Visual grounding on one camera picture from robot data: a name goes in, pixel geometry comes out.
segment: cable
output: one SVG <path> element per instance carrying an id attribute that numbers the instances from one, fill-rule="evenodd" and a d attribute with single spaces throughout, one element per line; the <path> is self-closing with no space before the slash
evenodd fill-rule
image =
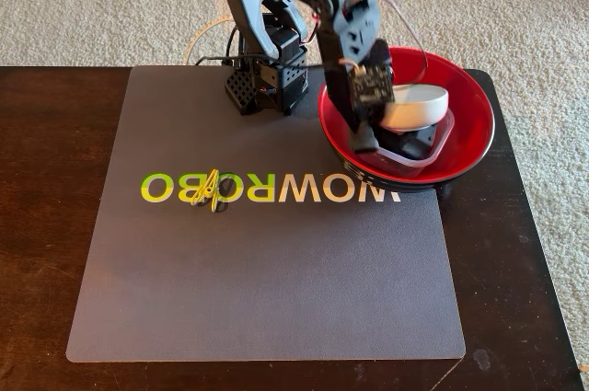
<path id="1" fill-rule="evenodd" d="M 313 28 L 313 32 L 311 33 L 311 36 L 306 40 L 301 42 L 301 44 L 303 46 L 307 46 L 307 44 L 311 44 L 313 42 L 313 40 L 315 39 L 315 36 L 317 35 L 317 31 L 319 29 L 319 23 L 321 20 L 319 20 L 319 16 L 314 12 L 312 15 L 312 18 L 315 20 L 315 27 Z"/>
<path id="2" fill-rule="evenodd" d="M 201 57 L 201 58 L 199 58 L 198 62 L 196 62 L 195 66 L 200 65 L 204 61 L 241 60 L 241 59 L 245 59 L 245 58 L 266 60 L 266 61 L 270 61 L 270 62 L 276 61 L 276 59 L 271 58 L 270 56 L 263 54 L 263 53 L 247 53 L 247 54 L 243 54 L 243 55 L 234 55 L 234 56 L 226 55 L 226 56 L 222 56 L 222 57 Z M 345 61 L 346 64 L 351 64 L 351 65 L 355 65 L 355 67 L 358 67 L 358 65 L 352 60 L 341 59 L 341 61 Z M 279 63 L 279 65 L 284 68 L 295 69 L 297 71 L 305 70 L 305 69 L 325 69 L 325 70 L 331 69 L 331 70 L 338 70 L 339 71 L 342 63 L 334 63 L 334 64 L 319 63 L 319 64 L 307 64 L 305 66 L 294 66 L 294 65 L 290 65 L 290 64 Z"/>
<path id="3" fill-rule="evenodd" d="M 234 19 L 231 16 L 219 17 L 213 21 L 210 21 L 206 25 L 204 25 L 204 27 L 202 27 L 202 29 L 200 29 L 196 34 L 194 34 L 194 36 L 192 36 L 192 39 L 191 39 L 190 43 L 188 44 L 188 46 L 186 47 L 186 51 L 184 52 L 183 62 L 185 65 L 188 64 L 188 61 L 189 61 L 191 54 L 192 54 L 192 50 L 194 49 L 194 46 L 196 46 L 196 43 L 198 42 L 198 40 L 204 34 L 206 34 L 209 30 L 214 28 L 215 26 L 218 26 L 222 23 L 226 23 L 227 21 L 234 21 Z"/>
<path id="4" fill-rule="evenodd" d="M 413 30 L 413 28 L 411 27 L 411 24 L 409 23 L 409 21 L 407 21 L 407 19 L 405 18 L 405 16 L 403 16 L 403 13 L 401 12 L 400 8 L 398 7 L 397 3 L 395 3 L 394 0 L 382 0 L 385 3 L 387 3 L 387 5 L 389 5 L 390 7 L 392 7 L 395 12 L 397 13 L 398 17 L 401 19 L 401 21 L 403 22 L 403 24 L 405 25 L 405 28 L 407 28 L 407 30 L 410 32 L 411 36 L 413 37 L 413 39 L 415 40 L 415 42 L 417 43 L 417 45 L 420 47 L 420 50 L 422 51 L 422 55 L 423 55 L 423 68 L 422 70 L 415 75 L 415 78 L 413 78 L 410 83 L 416 83 L 419 82 L 423 76 L 425 75 L 425 70 L 427 69 L 427 54 L 425 53 L 425 50 L 422 46 L 422 43 L 420 42 L 419 37 L 417 37 L 417 35 L 415 35 L 415 31 Z"/>
<path id="5" fill-rule="evenodd" d="M 237 32 L 237 25 L 233 27 L 231 30 L 231 34 L 229 35 L 229 41 L 227 42 L 227 49 L 225 50 L 225 57 L 228 57 L 231 53 L 231 43 L 233 42 L 233 38 L 235 37 Z"/>

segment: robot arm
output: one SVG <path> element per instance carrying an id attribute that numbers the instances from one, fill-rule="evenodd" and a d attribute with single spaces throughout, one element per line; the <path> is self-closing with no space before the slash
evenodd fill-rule
<path id="1" fill-rule="evenodd" d="M 379 49 L 373 49 L 379 25 L 379 12 L 375 0 L 301 1 L 309 4 L 320 18 L 317 36 L 323 63 L 334 65 L 338 64 L 340 59 L 351 60 L 357 64 L 370 62 L 383 64 L 389 61 L 389 58 L 383 58 L 383 55 L 388 56 L 387 49 L 383 49 L 384 42 L 380 44 Z M 295 75 L 291 69 L 292 75 L 283 74 L 284 65 L 299 66 L 305 63 L 306 49 L 302 46 L 302 40 L 306 37 L 307 30 L 294 0 L 227 0 L 227 2 L 247 46 L 244 53 L 263 54 L 276 61 L 275 64 L 250 62 L 246 67 L 247 70 L 241 71 L 252 76 L 254 89 L 241 97 L 250 96 L 252 92 L 258 93 L 260 88 L 269 87 L 275 89 L 280 96 L 274 100 L 278 109 L 287 111 L 293 102 L 293 99 L 288 96 L 293 92 L 303 93 L 306 89 L 306 71 L 302 73 L 297 70 Z M 271 15 L 263 16 L 260 5 L 265 5 L 271 11 Z M 358 116 L 354 108 L 354 84 L 351 75 L 353 73 L 350 66 L 342 65 L 326 69 L 329 97 L 352 132 L 357 132 L 362 117 Z M 240 79 L 234 77 L 232 83 L 239 84 Z M 388 79 L 387 86 L 390 87 L 390 76 L 385 79 Z M 290 89 L 290 93 L 288 89 L 285 90 L 288 86 L 294 86 L 295 83 L 298 85 L 297 89 Z"/>

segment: mouse pad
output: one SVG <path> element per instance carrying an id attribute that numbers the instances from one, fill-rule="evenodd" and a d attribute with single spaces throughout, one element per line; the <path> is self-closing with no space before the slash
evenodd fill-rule
<path id="1" fill-rule="evenodd" d="M 460 358 L 437 199 L 345 173 L 318 120 L 241 116 L 223 66 L 132 70 L 73 362 Z M 191 205 L 218 169 L 217 197 Z"/>

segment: beige carpet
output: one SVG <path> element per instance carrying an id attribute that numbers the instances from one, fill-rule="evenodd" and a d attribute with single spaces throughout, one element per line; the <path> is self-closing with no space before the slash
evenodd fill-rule
<path id="1" fill-rule="evenodd" d="M 398 0 L 426 49 L 491 73 L 579 362 L 589 363 L 589 0 Z M 225 0 L 0 0 L 0 64 L 179 64 Z M 410 43 L 390 12 L 382 34 Z M 220 53 L 229 28 L 201 52 Z"/>

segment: dark wooden table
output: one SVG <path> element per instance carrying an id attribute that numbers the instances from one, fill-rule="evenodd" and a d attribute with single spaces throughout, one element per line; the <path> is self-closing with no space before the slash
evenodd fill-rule
<path id="1" fill-rule="evenodd" d="M 0 390 L 430 390 L 456 361 L 65 359 L 128 68 L 0 68 Z M 467 355 L 436 387 L 582 390 L 489 77 L 487 157 L 438 190 Z"/>

